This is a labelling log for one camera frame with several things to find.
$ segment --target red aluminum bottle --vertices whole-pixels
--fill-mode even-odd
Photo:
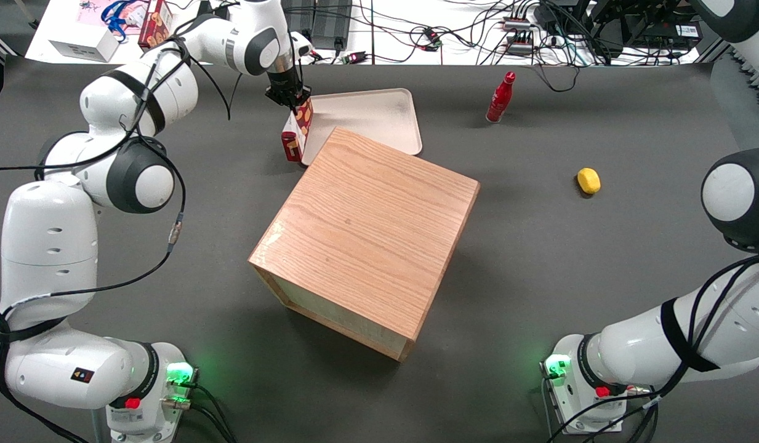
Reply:
[[[494,91],[494,95],[491,97],[491,105],[489,105],[489,111],[486,112],[486,120],[491,123],[498,123],[500,121],[508,104],[511,103],[513,82],[515,80],[516,74],[514,72],[505,74],[505,79],[500,83],[500,86],[497,86],[497,90]]]

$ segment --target red button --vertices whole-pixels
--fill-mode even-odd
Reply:
[[[597,395],[598,398],[609,396],[609,389],[606,386],[599,386],[595,389],[595,395]]]
[[[125,407],[127,409],[138,409],[139,406],[141,406],[140,398],[128,398],[125,400]]]

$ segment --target dark gray table surface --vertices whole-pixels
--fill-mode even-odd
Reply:
[[[11,60],[0,98],[0,165],[32,164],[46,138],[86,129],[78,96],[101,72]],[[235,75],[211,72],[229,93]],[[421,157],[481,182],[404,364],[287,311],[246,263],[303,174],[284,158],[287,111],[263,97],[265,78],[242,79],[226,121],[214,88],[196,74],[199,105],[159,137],[188,184],[180,243],[156,274],[96,295],[71,323],[179,345],[225,402],[241,443],[543,443],[537,362],[554,342],[683,295],[739,257],[699,199],[706,169],[737,146],[708,65],[589,68],[562,94],[517,68],[511,109],[489,126],[483,114],[504,72],[305,70],[317,94],[408,88]],[[546,72],[559,87],[573,76],[569,68]],[[593,199],[574,188],[584,166],[601,174]],[[10,192],[29,180],[30,173],[0,173],[0,225]],[[160,258],[173,206],[147,216],[105,211],[101,283],[140,274]],[[88,412],[28,403],[92,437]],[[13,441],[61,440],[0,397],[0,442]],[[177,441],[216,437],[190,413]],[[759,441],[759,369],[678,387],[661,406],[656,441]]]

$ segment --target white tray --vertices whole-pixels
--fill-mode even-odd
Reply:
[[[410,155],[422,146],[412,93],[406,89],[364,90],[315,95],[314,116],[303,149],[303,164],[310,165],[332,130],[339,126],[387,144]]]

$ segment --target wooden box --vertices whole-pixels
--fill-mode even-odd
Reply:
[[[336,128],[249,262],[287,308],[403,361],[478,188]]]

